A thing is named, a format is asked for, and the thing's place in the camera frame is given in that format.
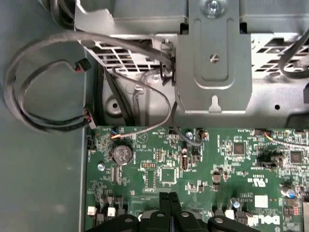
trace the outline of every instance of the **integrated circuit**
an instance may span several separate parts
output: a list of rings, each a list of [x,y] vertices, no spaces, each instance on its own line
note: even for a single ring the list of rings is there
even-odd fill
[[[234,155],[245,155],[245,144],[235,143],[233,145],[233,153]]]
[[[303,160],[303,155],[301,151],[291,151],[290,157],[291,163],[301,163]]]
[[[155,171],[153,170],[146,171],[146,188],[155,188]]]
[[[164,184],[174,184],[176,182],[175,169],[162,168],[160,173],[160,182]]]

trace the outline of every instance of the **microchip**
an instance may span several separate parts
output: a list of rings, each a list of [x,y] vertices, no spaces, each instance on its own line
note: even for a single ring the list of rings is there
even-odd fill
[[[143,162],[143,163],[141,163],[141,167],[142,168],[156,168],[156,163]]]
[[[245,154],[245,144],[234,144],[233,152],[234,152],[234,155],[244,155]]]
[[[213,189],[214,191],[218,191],[218,190],[219,190],[219,186],[220,186],[219,183],[213,183],[213,184],[212,184],[212,189]]]
[[[288,207],[283,207],[283,215],[289,216],[289,208]]]
[[[203,185],[198,186],[198,191],[199,192],[203,192],[204,191],[204,186]]]
[[[154,189],[155,188],[155,171],[146,172],[146,188]]]
[[[294,207],[292,207],[292,206],[289,207],[289,215],[290,216],[294,215]]]
[[[301,151],[291,151],[291,163],[301,163],[303,155]]]
[[[221,175],[219,172],[214,172],[212,176],[212,180],[214,183],[220,183],[221,182]]]
[[[294,206],[296,204],[296,198],[284,198],[284,203],[288,206]]]
[[[176,182],[175,169],[172,168],[162,168],[160,174],[161,183],[174,184]]]

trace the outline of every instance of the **mounting hole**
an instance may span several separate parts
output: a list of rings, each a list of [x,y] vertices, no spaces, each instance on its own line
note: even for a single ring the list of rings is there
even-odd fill
[[[218,54],[211,54],[211,56],[209,57],[211,60],[211,63],[216,64],[220,61],[220,57]]]

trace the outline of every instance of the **black plastic clip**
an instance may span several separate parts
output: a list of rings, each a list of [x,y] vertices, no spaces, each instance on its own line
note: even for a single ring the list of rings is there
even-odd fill
[[[175,78],[175,57],[170,58],[172,61],[172,77],[167,77],[163,75],[163,63],[160,62],[160,75],[162,80],[162,86],[165,86],[170,80],[172,80],[172,86],[175,86],[176,84],[176,78]]]

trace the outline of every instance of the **white label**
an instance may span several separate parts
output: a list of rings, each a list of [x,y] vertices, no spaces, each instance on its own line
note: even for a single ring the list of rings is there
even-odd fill
[[[253,183],[255,187],[265,188],[268,179],[264,178],[248,178],[248,183]]]
[[[264,215],[253,215],[253,220],[254,220],[254,224],[256,225],[257,223],[259,224],[274,224],[274,225],[280,225],[280,216],[276,215],[276,216],[264,216]]]
[[[255,195],[254,206],[256,208],[268,208],[268,196],[267,195]]]

